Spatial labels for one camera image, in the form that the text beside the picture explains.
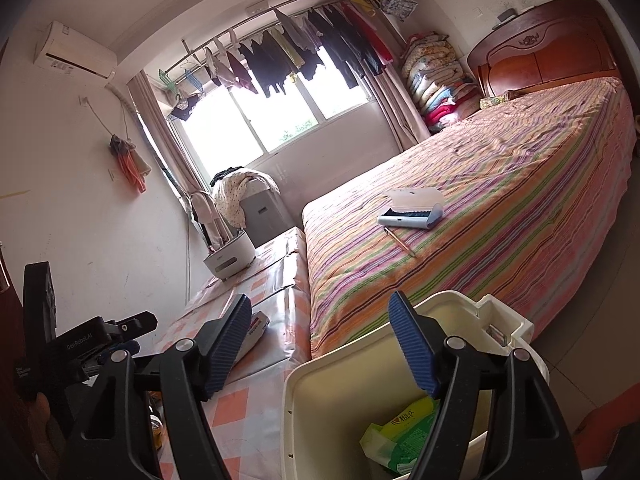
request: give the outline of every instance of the green package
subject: green package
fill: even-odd
[[[364,454],[400,475],[411,472],[431,433],[438,404],[425,397],[384,426],[371,424],[360,439]]]

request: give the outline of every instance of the air conditioner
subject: air conditioner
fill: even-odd
[[[108,48],[60,22],[51,22],[36,46],[36,66],[105,86],[116,73],[118,59]]]

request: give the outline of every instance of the striped bedsheet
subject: striped bedsheet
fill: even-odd
[[[314,357],[387,321],[396,289],[493,294],[539,333],[584,279],[616,217],[636,140],[628,95],[592,79],[481,110],[364,173],[303,211]],[[436,187],[433,231],[376,223],[401,187]]]

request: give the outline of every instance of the pen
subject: pen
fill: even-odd
[[[383,227],[384,231],[386,234],[388,234],[389,236],[391,236],[393,238],[393,240],[400,246],[402,247],[402,250],[407,253],[409,256],[411,256],[412,258],[415,258],[415,253],[409,248],[409,246],[407,244],[405,244],[400,238],[398,238],[395,234],[393,234],[391,232],[391,229],[389,229],[388,227]]]

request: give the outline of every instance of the blue gripper pad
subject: blue gripper pad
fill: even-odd
[[[389,298],[388,312],[391,328],[398,338],[404,358],[414,375],[415,383],[421,390],[436,398],[440,391],[440,381],[435,373],[434,352],[421,329],[423,320],[420,318],[437,325],[437,329],[434,330],[437,345],[444,342],[446,337],[444,332],[436,320],[416,314],[411,303],[400,291],[394,292]]]
[[[209,399],[224,387],[251,325],[251,300],[244,294],[239,294],[233,298],[232,302],[233,304],[222,318],[205,323],[205,325],[216,324],[214,333],[207,337],[210,347],[207,346],[207,341],[198,339],[198,336],[205,332],[203,329],[200,329],[195,337],[199,346],[205,349],[209,362],[209,377],[204,384],[204,390]]]

